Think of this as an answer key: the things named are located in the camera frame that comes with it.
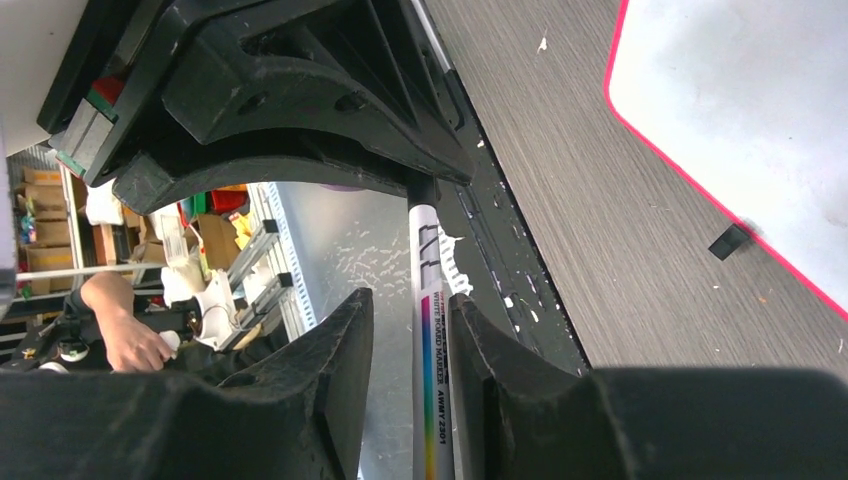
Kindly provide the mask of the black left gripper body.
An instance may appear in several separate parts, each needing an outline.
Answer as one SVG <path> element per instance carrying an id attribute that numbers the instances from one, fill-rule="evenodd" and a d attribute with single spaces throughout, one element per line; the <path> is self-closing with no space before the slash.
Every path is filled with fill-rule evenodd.
<path id="1" fill-rule="evenodd" d="M 89 186 L 111 183 L 114 194 L 131 209 L 150 213 L 196 193 L 233 184 L 263 181 L 302 182 L 364 188 L 404 196 L 400 184 L 372 181 L 308 180 L 306 161 L 287 157 L 212 160 L 190 145 L 187 132 L 165 110 L 162 95 L 172 74 L 207 28 L 223 25 L 238 41 L 258 52 L 266 32 L 304 26 L 321 34 L 340 24 L 363 21 L 386 35 L 407 31 L 422 53 L 445 119 L 446 85 L 423 26 L 408 1 L 164 1 L 144 34 L 109 114 L 110 129 L 95 147 L 80 175 Z"/>

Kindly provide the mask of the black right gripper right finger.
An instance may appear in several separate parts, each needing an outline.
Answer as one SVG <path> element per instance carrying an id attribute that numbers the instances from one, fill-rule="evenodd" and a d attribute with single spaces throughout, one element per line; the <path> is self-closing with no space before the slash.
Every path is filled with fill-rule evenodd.
<path id="1" fill-rule="evenodd" d="M 843 479 L 847 386 L 791 368 L 552 365 L 450 301 L 467 479 Z"/>

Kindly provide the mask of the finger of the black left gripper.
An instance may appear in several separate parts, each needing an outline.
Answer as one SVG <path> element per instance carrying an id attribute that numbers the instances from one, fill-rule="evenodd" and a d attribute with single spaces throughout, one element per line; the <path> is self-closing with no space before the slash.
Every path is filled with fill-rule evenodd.
<path id="1" fill-rule="evenodd" d="M 209 159 L 299 158 L 311 182 L 472 178 L 407 31 L 359 21 L 257 42 L 253 53 L 232 29 L 205 29 L 163 91 L 165 110 Z"/>

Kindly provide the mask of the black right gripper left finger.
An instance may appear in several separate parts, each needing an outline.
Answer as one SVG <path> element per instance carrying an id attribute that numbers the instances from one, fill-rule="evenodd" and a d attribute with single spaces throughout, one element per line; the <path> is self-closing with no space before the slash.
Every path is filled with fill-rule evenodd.
<path id="1" fill-rule="evenodd" d="M 181 372 L 5 373 L 5 479 L 353 479 L 372 292 L 218 386 Z"/>

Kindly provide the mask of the black white whiteboard marker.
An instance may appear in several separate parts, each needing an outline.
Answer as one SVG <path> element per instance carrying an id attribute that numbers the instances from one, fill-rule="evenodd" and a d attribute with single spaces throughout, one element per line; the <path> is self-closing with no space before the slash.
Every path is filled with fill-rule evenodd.
<path id="1" fill-rule="evenodd" d="M 451 392 L 436 180 L 407 180 L 412 291 L 413 477 L 453 479 Z"/>

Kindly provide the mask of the pink framed whiteboard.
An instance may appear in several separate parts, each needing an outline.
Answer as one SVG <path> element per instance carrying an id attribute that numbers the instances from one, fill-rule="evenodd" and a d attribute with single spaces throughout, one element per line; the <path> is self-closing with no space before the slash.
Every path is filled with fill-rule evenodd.
<path id="1" fill-rule="evenodd" d="M 847 311 L 847 5 L 625 1 L 614 116 Z"/>

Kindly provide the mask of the person's hand in background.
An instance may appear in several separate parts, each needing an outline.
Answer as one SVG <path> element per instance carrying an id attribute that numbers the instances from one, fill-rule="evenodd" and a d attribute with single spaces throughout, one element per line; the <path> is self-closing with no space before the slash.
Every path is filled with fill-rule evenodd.
<path id="1" fill-rule="evenodd" d="M 126 311 L 97 314 L 97 322 L 114 371 L 160 371 L 175 353 L 159 334 Z"/>

